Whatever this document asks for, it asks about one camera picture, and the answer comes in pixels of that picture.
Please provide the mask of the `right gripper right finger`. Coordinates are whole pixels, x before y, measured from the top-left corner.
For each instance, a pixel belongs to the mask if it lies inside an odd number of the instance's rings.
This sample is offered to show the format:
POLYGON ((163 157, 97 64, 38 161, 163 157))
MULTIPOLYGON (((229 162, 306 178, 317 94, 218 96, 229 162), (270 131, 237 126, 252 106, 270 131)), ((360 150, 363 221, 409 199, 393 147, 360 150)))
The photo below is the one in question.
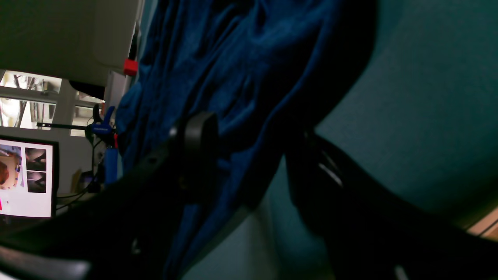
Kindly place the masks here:
POLYGON ((496 280, 497 243, 405 202, 308 132, 286 149, 291 198, 338 280, 496 280))

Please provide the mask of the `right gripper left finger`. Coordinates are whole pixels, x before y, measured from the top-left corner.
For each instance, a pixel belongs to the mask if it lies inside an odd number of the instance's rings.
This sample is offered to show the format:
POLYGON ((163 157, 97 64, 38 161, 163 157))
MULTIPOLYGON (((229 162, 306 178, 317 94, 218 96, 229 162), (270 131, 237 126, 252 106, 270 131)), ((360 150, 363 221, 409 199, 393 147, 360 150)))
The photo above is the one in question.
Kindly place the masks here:
POLYGON ((215 191, 215 113, 181 118, 167 142, 107 190, 51 220, 1 237, 15 280, 158 279, 184 207, 215 191))

